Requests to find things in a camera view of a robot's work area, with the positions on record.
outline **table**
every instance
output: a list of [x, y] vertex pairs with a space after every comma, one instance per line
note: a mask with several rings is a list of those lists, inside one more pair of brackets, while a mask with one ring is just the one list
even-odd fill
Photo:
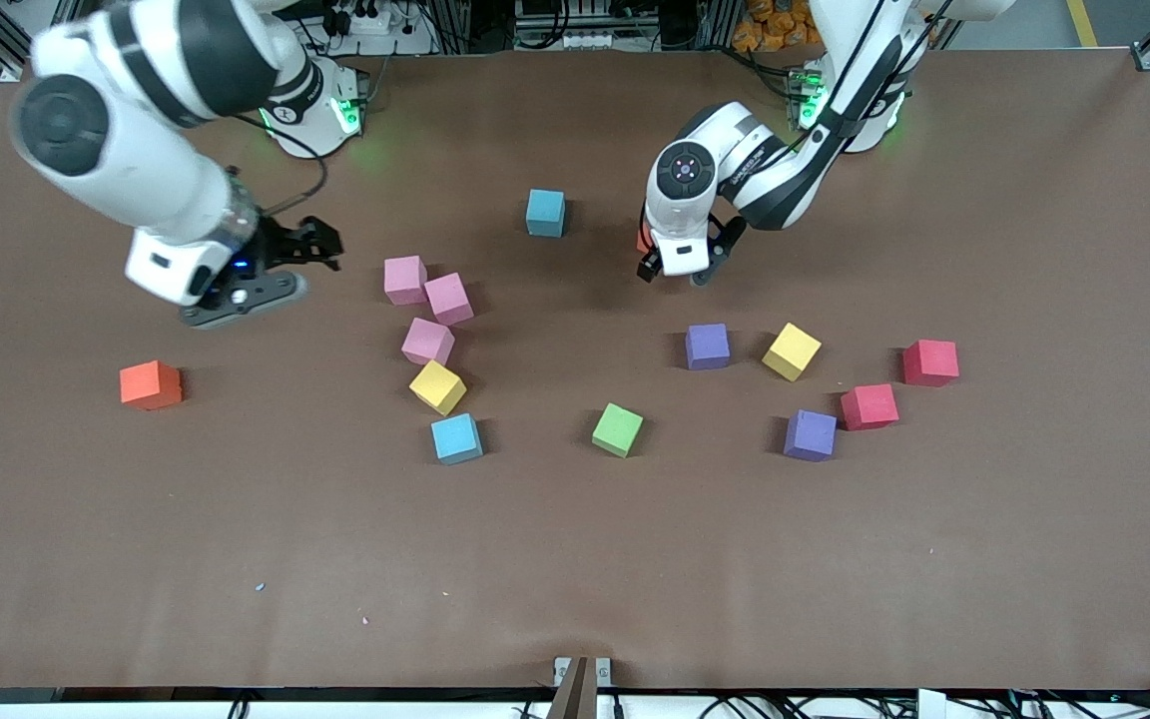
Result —
[[[1122, 49], [931, 54], [899, 127], [704, 291], [634, 276], [645, 173], [700, 106], [782, 105], [721, 56], [393, 60], [305, 214], [344, 271], [191, 331], [129, 230], [38, 178], [0, 91], [0, 686], [1150, 684], [1150, 74]], [[262, 200], [314, 181], [252, 128], [192, 140]], [[531, 186], [567, 236], [526, 235]], [[296, 217], [288, 217], [292, 222]], [[382, 259], [459, 271], [483, 459], [435, 462]], [[689, 323], [737, 362], [683, 369]], [[799, 382], [758, 357], [785, 322]], [[963, 381], [836, 459], [784, 418], [959, 342]], [[124, 366], [186, 373], [162, 413]], [[588, 437], [646, 418], [630, 459]], [[263, 591], [255, 591], [263, 583]]]

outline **wooden block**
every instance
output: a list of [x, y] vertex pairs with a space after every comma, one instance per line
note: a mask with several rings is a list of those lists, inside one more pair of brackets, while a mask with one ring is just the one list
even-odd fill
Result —
[[459, 465], [460, 461], [482, 457], [482, 437], [473, 414], [457, 414], [455, 418], [434, 422], [434, 451], [443, 465]]
[[821, 343], [815, 337], [798, 330], [796, 324], [789, 322], [784, 324], [780, 337], [775, 337], [770, 350], [766, 351], [766, 357], [761, 357], [761, 362], [783, 375], [785, 381], [796, 382], [805, 372], [806, 365], [811, 364], [819, 346]]
[[156, 359], [120, 369], [117, 381], [123, 405], [136, 406], [137, 410], [161, 410], [184, 399], [179, 369]]
[[720, 369], [730, 364], [726, 324], [690, 324], [685, 331], [685, 368]]
[[416, 365], [427, 365], [430, 360], [435, 360], [444, 367], [451, 357], [452, 346], [455, 346], [455, 336], [452, 336], [451, 330], [437, 322], [415, 318], [406, 331], [402, 354]]
[[919, 339], [904, 350], [904, 383], [943, 387], [959, 376], [954, 342]]
[[415, 392], [415, 397], [420, 397], [424, 401], [424, 405], [432, 406], [444, 418], [451, 414], [451, 410], [455, 410], [455, 405], [467, 391], [465, 381], [438, 364], [437, 359], [431, 359], [415, 375], [411, 389]]
[[526, 200], [526, 231], [535, 237], [561, 237], [566, 229], [566, 196], [557, 190], [531, 190]]
[[424, 283], [428, 268], [419, 254], [384, 260], [384, 295], [393, 305], [419, 305], [428, 299]]
[[895, 406], [895, 388], [890, 385], [857, 387], [841, 396], [841, 413], [845, 419], [845, 428], [854, 429], [884, 428], [898, 421], [898, 406]]
[[642, 431], [642, 415], [629, 413], [620, 405], [606, 405], [593, 429], [593, 444], [616, 457], [627, 457], [638, 431]]
[[789, 419], [789, 436], [783, 441], [783, 453], [807, 461], [822, 461], [831, 457], [835, 439], [836, 418], [798, 410]]
[[473, 306], [469, 305], [465, 282], [460, 281], [460, 273], [428, 281], [424, 283], [424, 292], [428, 292], [428, 304], [434, 308], [438, 322], [450, 327], [473, 318]]

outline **orange cube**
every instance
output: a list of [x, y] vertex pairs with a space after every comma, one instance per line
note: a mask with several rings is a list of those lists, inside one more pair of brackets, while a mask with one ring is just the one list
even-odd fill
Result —
[[184, 399], [179, 389], [179, 369], [156, 359], [122, 369], [117, 380], [122, 385], [123, 405], [138, 410], [162, 410]]

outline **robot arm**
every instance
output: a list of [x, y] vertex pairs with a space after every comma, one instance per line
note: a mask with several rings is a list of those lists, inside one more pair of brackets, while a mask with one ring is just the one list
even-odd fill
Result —
[[[952, 0], [930, 0], [935, 9]], [[967, 17], [995, 17], [1013, 0], [966, 0]], [[747, 224], [776, 231], [811, 206], [836, 156], [872, 148], [890, 127], [923, 54], [926, 20], [896, 0], [812, 3], [828, 54], [816, 76], [828, 89], [805, 136], [785, 146], [744, 105], [700, 109], [656, 159], [646, 179], [639, 276], [691, 275], [704, 284], [729, 258], [743, 224], [708, 239], [708, 211], [721, 194]]]
[[[356, 105], [342, 102], [356, 97], [355, 71], [310, 60], [290, 29], [261, 14], [288, 3], [136, 0], [34, 40], [36, 78], [13, 112], [15, 147], [74, 199], [136, 228], [126, 276], [190, 306], [186, 318], [245, 314], [256, 304], [233, 295], [243, 281], [338, 254], [320, 223], [310, 234], [324, 242], [313, 252], [269, 254], [289, 250], [293, 232], [261, 217], [241, 183], [178, 135], [256, 108], [293, 155], [324, 155], [356, 135]], [[279, 299], [302, 290], [298, 275], [282, 278], [293, 286]]]

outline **purple cube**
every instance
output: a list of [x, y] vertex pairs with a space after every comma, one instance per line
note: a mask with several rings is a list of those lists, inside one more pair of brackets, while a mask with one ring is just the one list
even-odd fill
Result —
[[720, 369], [730, 364], [726, 324], [690, 324], [685, 331], [685, 367]]
[[789, 419], [789, 437], [783, 442], [783, 453], [807, 461], [822, 461], [831, 457], [834, 438], [836, 418], [798, 410]]

